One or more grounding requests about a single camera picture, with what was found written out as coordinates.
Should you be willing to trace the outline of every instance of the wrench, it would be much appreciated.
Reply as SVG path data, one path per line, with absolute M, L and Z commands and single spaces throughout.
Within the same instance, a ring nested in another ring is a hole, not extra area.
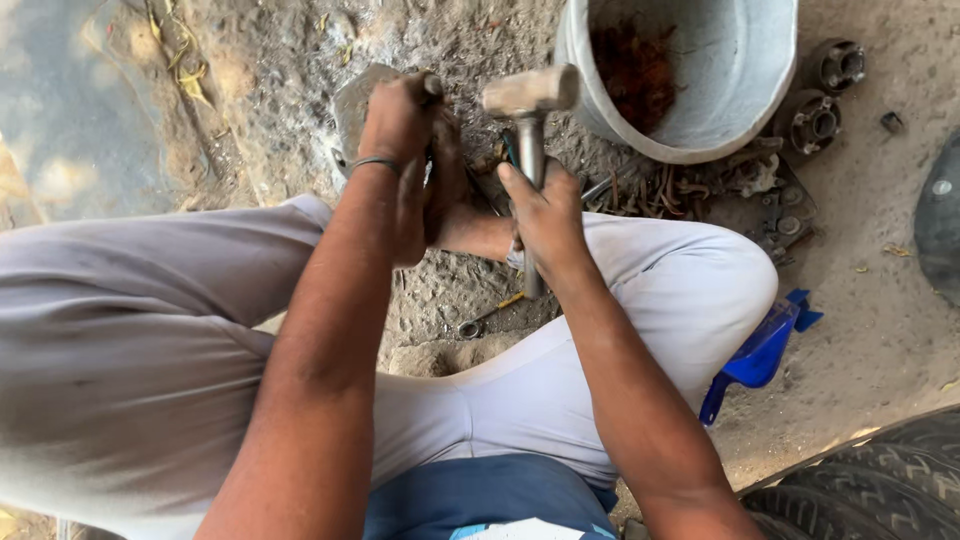
M 462 323 L 459 327 L 457 327 L 457 335 L 459 335 L 462 339 L 473 339 L 480 337 L 480 334 L 483 333 L 483 323 L 481 322 L 483 319 L 486 319 L 494 313 L 497 313 L 500 309 L 509 306 L 510 304 L 523 298 L 523 296 L 524 291 L 520 291 L 514 296 L 492 307 L 488 311 L 485 311 L 482 314 L 466 321 L 465 323 Z

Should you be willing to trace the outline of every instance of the man's leg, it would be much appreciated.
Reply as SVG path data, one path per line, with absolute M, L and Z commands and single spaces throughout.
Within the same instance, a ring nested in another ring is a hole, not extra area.
M 251 327 L 286 307 L 329 216 L 298 197 L 0 236 L 0 501 L 191 536 L 273 345 Z M 374 480 L 462 440 L 458 407 L 449 382 L 378 380 Z
M 710 380 L 773 303 L 777 273 L 743 236 L 711 225 L 585 214 L 587 243 L 651 355 L 695 410 Z M 454 375 L 472 418 L 472 455 L 556 457 L 597 486 L 604 451 L 565 320 Z

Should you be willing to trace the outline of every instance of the black tire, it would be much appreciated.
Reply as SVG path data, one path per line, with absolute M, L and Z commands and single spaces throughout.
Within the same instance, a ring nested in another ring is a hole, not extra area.
M 937 452 L 871 441 L 841 450 L 824 463 L 854 465 L 883 473 L 937 499 L 960 516 L 960 462 Z
M 766 487 L 745 497 L 743 504 L 782 518 L 813 540 L 899 540 L 853 506 L 805 487 Z
M 788 524 L 783 519 L 761 512 L 750 512 L 757 528 L 767 537 L 767 540 L 812 540 L 800 529 Z
M 960 521 L 952 511 L 935 498 L 876 471 L 821 464 L 790 475 L 780 485 L 804 487 L 846 502 L 900 540 L 960 538 Z
M 960 414 L 945 412 L 883 433 L 871 442 L 930 450 L 960 463 Z

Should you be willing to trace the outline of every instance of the blue shirt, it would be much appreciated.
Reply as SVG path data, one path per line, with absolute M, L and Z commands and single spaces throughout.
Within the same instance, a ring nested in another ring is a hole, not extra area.
M 609 539 L 612 490 L 591 488 L 537 454 L 450 459 L 415 467 L 370 493 L 364 540 L 456 540 L 528 518 Z

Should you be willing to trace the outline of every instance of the grey bucket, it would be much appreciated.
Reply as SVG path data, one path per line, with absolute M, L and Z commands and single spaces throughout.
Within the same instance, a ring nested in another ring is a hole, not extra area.
M 567 0 L 555 63 L 580 68 L 587 129 L 654 160 L 703 163 L 753 139 L 783 100 L 797 62 L 798 0 Z M 644 38 L 669 40 L 675 83 L 683 90 L 657 128 L 643 135 L 620 113 L 590 46 L 590 29 L 632 21 Z

